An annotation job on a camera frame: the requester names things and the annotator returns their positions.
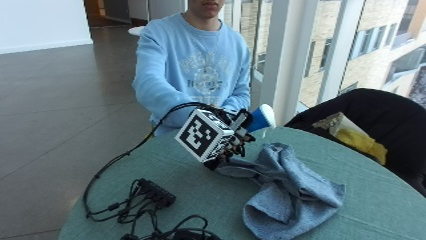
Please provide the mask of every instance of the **yellow object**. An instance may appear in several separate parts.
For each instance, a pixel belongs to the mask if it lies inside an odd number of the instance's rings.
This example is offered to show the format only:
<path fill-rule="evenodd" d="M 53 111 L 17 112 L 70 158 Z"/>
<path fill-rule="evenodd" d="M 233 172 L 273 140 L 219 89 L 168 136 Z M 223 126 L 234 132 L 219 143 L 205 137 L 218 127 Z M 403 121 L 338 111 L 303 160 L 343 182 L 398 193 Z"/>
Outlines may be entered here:
<path fill-rule="evenodd" d="M 337 132 L 337 139 L 346 143 L 349 146 L 357 148 L 361 152 L 373 155 L 381 165 L 386 164 L 386 153 L 387 149 L 385 146 L 375 142 L 366 134 L 343 128 Z"/>

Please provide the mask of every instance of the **person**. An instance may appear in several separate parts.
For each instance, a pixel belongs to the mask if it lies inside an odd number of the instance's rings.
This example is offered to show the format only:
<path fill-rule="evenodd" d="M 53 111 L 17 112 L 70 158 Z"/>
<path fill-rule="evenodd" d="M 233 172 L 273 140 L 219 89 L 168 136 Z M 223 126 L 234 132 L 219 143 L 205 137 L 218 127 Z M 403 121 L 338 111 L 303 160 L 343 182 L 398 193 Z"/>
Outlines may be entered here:
<path fill-rule="evenodd" d="M 242 36 L 218 19 L 225 0 L 187 0 L 187 10 L 141 31 L 133 88 L 158 124 L 169 110 L 201 102 L 230 111 L 250 105 L 250 53 Z M 158 136 L 185 124 L 193 108 L 170 113 Z"/>

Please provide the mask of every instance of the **gray floor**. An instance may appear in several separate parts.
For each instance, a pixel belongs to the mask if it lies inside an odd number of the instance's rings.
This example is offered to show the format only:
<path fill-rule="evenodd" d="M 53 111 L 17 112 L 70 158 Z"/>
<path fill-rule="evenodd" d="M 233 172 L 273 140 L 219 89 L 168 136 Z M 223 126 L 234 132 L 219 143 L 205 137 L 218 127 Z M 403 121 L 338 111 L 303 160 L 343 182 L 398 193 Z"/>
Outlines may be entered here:
<path fill-rule="evenodd" d="M 57 239 L 93 174 L 150 130 L 126 30 L 92 29 L 93 45 L 0 55 L 0 239 Z"/>

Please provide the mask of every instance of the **black chair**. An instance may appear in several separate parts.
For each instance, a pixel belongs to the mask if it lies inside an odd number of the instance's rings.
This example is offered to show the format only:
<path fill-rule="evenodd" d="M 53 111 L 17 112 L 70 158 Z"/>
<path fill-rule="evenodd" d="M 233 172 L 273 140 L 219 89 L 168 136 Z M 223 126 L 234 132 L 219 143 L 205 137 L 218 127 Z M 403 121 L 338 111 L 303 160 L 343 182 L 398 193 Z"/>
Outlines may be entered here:
<path fill-rule="evenodd" d="M 386 147 L 385 167 L 426 197 L 426 109 L 396 94 L 361 88 L 297 114 L 285 127 L 347 146 L 326 130 L 311 126 L 338 112 Z"/>

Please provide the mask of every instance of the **green tablecloth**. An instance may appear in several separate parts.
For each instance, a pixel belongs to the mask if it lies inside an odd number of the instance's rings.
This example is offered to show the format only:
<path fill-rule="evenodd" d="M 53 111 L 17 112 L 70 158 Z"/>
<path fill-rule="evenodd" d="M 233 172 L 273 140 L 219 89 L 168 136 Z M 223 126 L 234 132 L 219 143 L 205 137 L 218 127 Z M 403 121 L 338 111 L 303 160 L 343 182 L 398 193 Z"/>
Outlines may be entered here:
<path fill-rule="evenodd" d="M 177 197 L 174 204 L 158 211 L 158 227 L 170 230 L 189 215 L 202 215 L 207 230 L 222 239 L 255 239 L 242 222 L 242 207 L 258 186 L 247 179 L 234 179 L 207 170 L 174 140 L 175 132 L 156 137 L 104 173 L 89 196 L 92 209 L 104 209 L 125 199 L 133 180 L 145 178 Z M 298 159 L 319 175 L 346 185 L 343 206 L 331 217 L 298 239 L 426 239 L 426 199 L 383 167 L 337 143 L 299 130 L 278 127 L 246 144 L 246 159 L 254 160 L 263 143 L 293 146 Z M 190 221 L 190 227 L 201 227 Z M 61 240 L 120 239 L 130 225 L 114 220 L 94 223 L 85 218 L 77 201 L 60 233 Z M 152 232 L 142 217 L 136 234 Z"/>

